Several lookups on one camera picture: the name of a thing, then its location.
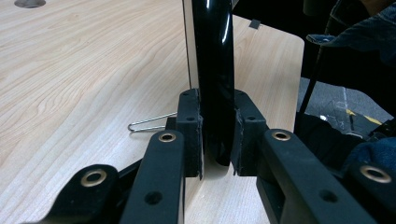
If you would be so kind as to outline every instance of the metal ring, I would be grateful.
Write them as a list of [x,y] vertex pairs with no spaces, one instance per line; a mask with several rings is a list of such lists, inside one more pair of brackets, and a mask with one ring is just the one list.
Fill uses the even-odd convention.
[[[90,177],[91,175],[99,175],[99,178],[95,180],[89,180],[88,177]],[[91,170],[81,178],[81,185],[86,188],[94,187],[100,185],[103,181],[105,181],[106,177],[107,173],[102,169]]]
[[160,137],[158,137],[158,139],[160,139],[160,141],[162,142],[173,142],[176,139],[176,136],[173,133],[163,133],[160,135]]
[[283,133],[283,132],[273,132],[272,136],[279,141],[289,141],[290,140],[290,135],[288,133]]
[[[372,175],[370,174],[370,171],[377,172],[379,175]],[[370,165],[363,165],[361,167],[361,173],[366,176],[367,178],[374,180],[375,182],[382,183],[382,184],[387,184],[392,181],[392,178],[390,175],[388,175],[385,171],[376,168],[374,166]]]

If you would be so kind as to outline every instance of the floor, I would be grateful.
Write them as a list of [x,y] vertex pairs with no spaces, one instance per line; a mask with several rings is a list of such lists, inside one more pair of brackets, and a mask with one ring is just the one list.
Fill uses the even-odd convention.
[[[309,79],[301,78],[297,110],[304,99],[308,83]],[[305,113],[326,119],[342,133],[364,138],[378,123],[392,119],[366,94],[321,82],[316,84]]]

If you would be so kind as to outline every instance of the person's leg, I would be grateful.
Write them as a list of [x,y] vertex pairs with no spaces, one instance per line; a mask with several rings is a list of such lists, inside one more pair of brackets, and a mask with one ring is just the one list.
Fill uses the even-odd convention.
[[340,171],[350,151],[365,142],[359,137],[342,134],[315,116],[297,113],[294,133],[326,166]]

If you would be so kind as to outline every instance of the person's hand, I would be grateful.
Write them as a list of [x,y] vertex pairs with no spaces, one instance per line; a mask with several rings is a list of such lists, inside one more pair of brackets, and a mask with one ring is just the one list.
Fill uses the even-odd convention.
[[396,0],[361,0],[361,2],[366,7],[369,15],[374,16],[378,12],[390,6],[390,4],[396,2]]

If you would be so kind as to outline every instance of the table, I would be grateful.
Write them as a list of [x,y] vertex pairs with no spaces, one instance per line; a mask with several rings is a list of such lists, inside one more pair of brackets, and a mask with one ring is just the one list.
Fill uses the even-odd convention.
[[[0,21],[0,222],[33,222],[81,168],[143,156],[152,133],[129,123],[177,110],[189,88],[182,2],[2,1]],[[235,87],[291,131],[304,41],[248,25],[233,17]],[[255,178],[216,166],[187,180],[185,222],[268,222]]]

